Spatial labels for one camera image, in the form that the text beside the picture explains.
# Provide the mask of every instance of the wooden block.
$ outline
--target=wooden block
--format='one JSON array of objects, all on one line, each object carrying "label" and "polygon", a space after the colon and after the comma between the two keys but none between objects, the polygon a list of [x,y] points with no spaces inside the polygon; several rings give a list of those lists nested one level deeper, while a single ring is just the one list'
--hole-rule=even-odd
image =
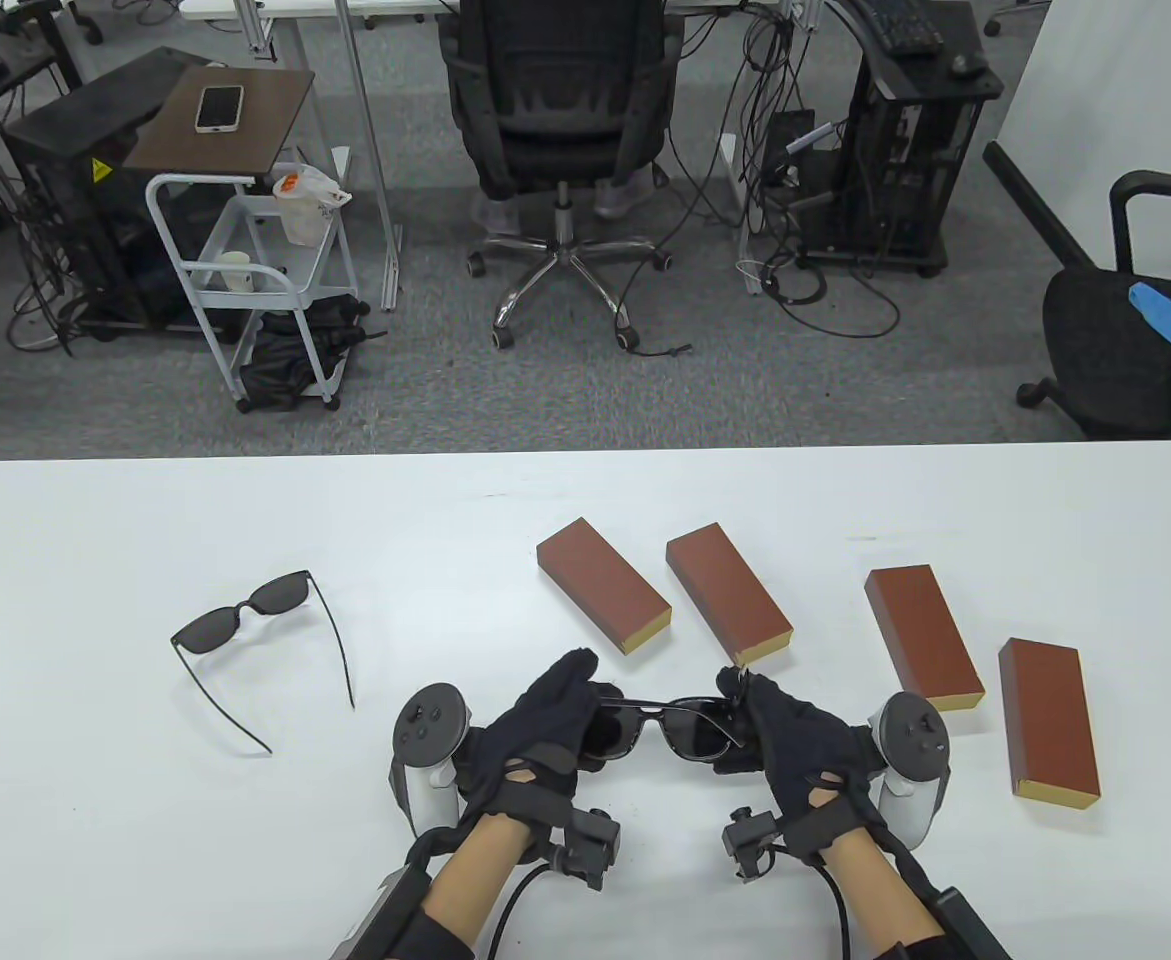
[{"label": "wooden block", "polygon": [[1013,639],[998,652],[998,668],[1011,791],[1078,810],[1101,800],[1078,651]]},{"label": "wooden block", "polygon": [[789,645],[794,628],[721,526],[669,541],[666,562],[738,667]]},{"label": "wooden block", "polygon": [[584,517],[539,544],[536,563],[622,653],[669,626],[669,604]]},{"label": "wooden block", "polygon": [[872,571],[865,594],[904,690],[925,697],[937,709],[970,709],[981,702],[981,677],[931,567]]}]

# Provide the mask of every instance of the shoe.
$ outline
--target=shoe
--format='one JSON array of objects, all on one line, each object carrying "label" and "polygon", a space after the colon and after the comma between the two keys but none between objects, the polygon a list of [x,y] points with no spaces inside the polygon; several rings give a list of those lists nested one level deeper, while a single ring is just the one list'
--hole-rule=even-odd
[{"label": "shoe", "polygon": [[522,233],[518,224],[518,198],[492,200],[484,192],[470,201],[470,219],[488,233]]},{"label": "shoe", "polygon": [[595,215],[604,220],[619,220],[629,214],[634,207],[648,200],[655,192],[657,192],[657,184],[655,184],[650,165],[642,170],[635,170],[630,174],[630,179],[626,179],[619,187],[612,186],[611,180],[598,180],[594,184]]}]

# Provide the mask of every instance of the keyboard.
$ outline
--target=keyboard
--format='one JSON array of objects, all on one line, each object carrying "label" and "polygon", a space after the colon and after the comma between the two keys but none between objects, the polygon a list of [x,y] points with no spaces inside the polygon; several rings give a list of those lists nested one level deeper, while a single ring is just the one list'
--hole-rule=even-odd
[{"label": "keyboard", "polygon": [[927,16],[923,0],[841,0],[865,20],[888,56],[934,56],[945,37]]}]

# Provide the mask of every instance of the black chair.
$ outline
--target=black chair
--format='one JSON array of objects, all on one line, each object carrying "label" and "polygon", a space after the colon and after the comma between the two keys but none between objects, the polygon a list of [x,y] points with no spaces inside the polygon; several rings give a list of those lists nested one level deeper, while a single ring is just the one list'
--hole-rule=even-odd
[{"label": "black chair", "polygon": [[1000,8],[989,14],[989,19],[986,20],[986,36],[997,37],[1000,33],[1002,33],[1002,18],[1006,18],[1007,14],[1036,11],[1038,8],[1041,8],[1041,6],[1052,6],[1052,0],[1016,0],[1015,4],[1000,6]]},{"label": "black chair", "polygon": [[1171,197],[1171,174],[1138,170],[1114,184],[1117,270],[1068,266],[1052,279],[1043,335],[1056,379],[1016,390],[1021,407],[1052,399],[1096,439],[1171,439],[1171,344],[1128,296],[1144,280],[1171,300],[1171,280],[1135,273],[1127,210],[1144,193]]},{"label": "black chair", "polygon": [[611,178],[619,186],[653,163],[673,110],[682,18],[664,18],[662,0],[461,0],[439,18],[452,116],[486,196],[556,191],[554,238],[488,236],[470,253],[513,253],[536,263],[499,303],[498,349],[512,347],[509,314],[554,266],[570,266],[607,302],[622,349],[639,335],[616,293],[590,269],[595,259],[650,259],[671,265],[649,239],[591,242],[571,228],[571,187]]}]

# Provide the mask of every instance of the smartphone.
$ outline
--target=smartphone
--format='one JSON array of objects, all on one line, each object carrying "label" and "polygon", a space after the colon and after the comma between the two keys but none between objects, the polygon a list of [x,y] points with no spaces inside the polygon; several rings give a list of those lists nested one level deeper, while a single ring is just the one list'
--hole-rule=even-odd
[{"label": "smartphone", "polygon": [[238,115],[244,109],[244,89],[233,87],[204,87],[198,97],[198,116],[193,128],[198,133],[233,133],[238,130]]}]

